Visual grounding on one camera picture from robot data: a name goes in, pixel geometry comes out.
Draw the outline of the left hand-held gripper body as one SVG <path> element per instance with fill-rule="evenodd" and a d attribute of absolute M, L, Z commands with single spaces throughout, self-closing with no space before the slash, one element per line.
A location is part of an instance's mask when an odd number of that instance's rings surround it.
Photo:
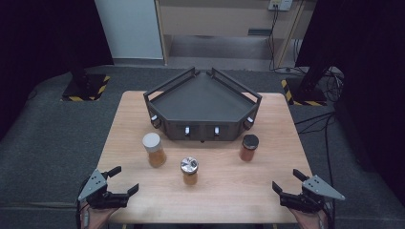
<path fill-rule="evenodd" d="M 80 206 L 86 202 L 94 209 L 109 209 L 126 207 L 129 196 L 126 193 L 114 194 L 108 190 L 108 178 L 104 178 L 102 173 L 95 169 L 80 188 L 76 205 Z"/>

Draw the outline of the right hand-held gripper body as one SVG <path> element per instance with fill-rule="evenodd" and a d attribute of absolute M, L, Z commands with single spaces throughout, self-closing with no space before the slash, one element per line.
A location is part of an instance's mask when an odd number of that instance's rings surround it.
<path fill-rule="evenodd" d="M 346 197 L 330 186 L 318 175 L 313 177 L 298 177 L 302 181 L 302 191 L 299 195 L 284 192 L 279 189 L 280 205 L 305 213 L 317 213 L 328 210 L 328 199 L 345 200 Z"/>

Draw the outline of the white lid spice jar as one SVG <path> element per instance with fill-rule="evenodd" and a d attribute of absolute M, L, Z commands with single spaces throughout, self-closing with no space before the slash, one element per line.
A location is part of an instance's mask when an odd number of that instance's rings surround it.
<path fill-rule="evenodd" d="M 148 154 L 149 164 L 152 167 L 158 168 L 166 161 L 166 154 L 162 148 L 158 134 L 146 134 L 142 139 L 142 144 Z"/>

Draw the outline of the black lid spice jar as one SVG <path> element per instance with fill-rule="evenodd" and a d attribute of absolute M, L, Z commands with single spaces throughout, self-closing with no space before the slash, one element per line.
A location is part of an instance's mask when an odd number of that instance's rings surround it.
<path fill-rule="evenodd" d="M 245 135 L 242 140 L 239 157 L 242 161 L 249 162 L 254 157 L 259 145 L 259 138 L 256 135 Z"/>

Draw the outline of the silver lid spice jar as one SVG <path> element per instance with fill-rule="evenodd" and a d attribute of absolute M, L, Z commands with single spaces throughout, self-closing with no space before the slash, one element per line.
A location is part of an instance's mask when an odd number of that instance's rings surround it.
<path fill-rule="evenodd" d="M 186 185 L 195 185 L 198 181 L 199 162 L 192 156 L 185 157 L 181 161 L 183 182 Z"/>

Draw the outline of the dark grey corner spice rack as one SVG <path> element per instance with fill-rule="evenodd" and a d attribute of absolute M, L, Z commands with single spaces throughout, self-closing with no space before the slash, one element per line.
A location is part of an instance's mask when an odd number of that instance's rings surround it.
<path fill-rule="evenodd" d="M 252 128 L 262 97 L 230 75 L 190 68 L 143 94 L 150 122 L 171 140 L 233 141 Z"/>

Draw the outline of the person's right hand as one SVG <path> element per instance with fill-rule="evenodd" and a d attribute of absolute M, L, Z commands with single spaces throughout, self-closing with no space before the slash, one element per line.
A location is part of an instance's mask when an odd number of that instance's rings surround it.
<path fill-rule="evenodd" d="M 329 229 L 328 217 L 323 211 L 305 213 L 289 208 L 294 215 L 300 229 Z"/>

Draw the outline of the person's left hand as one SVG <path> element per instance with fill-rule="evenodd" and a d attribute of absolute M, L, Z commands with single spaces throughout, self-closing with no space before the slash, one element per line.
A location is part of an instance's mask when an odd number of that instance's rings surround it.
<path fill-rule="evenodd" d="M 80 229 L 102 229 L 117 208 L 94 209 L 85 206 L 80 210 Z"/>

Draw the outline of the black stand with striped base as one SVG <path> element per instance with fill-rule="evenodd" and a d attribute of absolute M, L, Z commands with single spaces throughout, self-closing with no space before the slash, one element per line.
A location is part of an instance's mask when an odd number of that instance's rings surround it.
<path fill-rule="evenodd" d="M 319 80 L 331 67 L 327 57 L 316 57 L 302 78 L 286 78 L 282 86 L 289 105 L 326 106 L 327 98 L 317 86 Z"/>
<path fill-rule="evenodd" d="M 63 101 L 95 101 L 100 99 L 110 79 L 106 74 L 87 73 L 79 63 L 70 65 L 72 79 L 62 94 Z"/>

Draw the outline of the black curtain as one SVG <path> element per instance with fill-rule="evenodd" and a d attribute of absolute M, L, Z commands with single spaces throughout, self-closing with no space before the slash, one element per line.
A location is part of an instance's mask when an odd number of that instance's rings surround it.
<path fill-rule="evenodd" d="M 357 159 L 405 206 L 405 0 L 318 0 L 297 64 L 343 75 L 335 108 Z"/>
<path fill-rule="evenodd" d="M 0 140 L 34 87 L 74 62 L 113 63 L 95 0 L 0 0 Z"/>

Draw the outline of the white panel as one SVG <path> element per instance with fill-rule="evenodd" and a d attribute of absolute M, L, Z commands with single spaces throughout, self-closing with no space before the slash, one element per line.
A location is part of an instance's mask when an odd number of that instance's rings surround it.
<path fill-rule="evenodd" d="M 155 0 L 95 0 L 111 54 L 163 59 Z"/>

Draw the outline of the light wooden cabinet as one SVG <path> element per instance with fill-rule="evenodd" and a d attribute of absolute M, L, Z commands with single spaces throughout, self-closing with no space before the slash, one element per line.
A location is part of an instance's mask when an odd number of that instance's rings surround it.
<path fill-rule="evenodd" d="M 155 0 L 163 55 L 174 35 L 247 37 L 271 30 L 274 62 L 281 66 L 292 39 L 302 39 L 318 0 L 293 0 L 289 11 L 269 10 L 269 0 Z"/>

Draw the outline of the white wall power outlet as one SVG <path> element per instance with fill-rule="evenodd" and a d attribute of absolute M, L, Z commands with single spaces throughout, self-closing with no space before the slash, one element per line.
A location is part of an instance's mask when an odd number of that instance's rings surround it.
<path fill-rule="evenodd" d="M 293 0 L 269 0 L 269 10 L 289 11 Z"/>

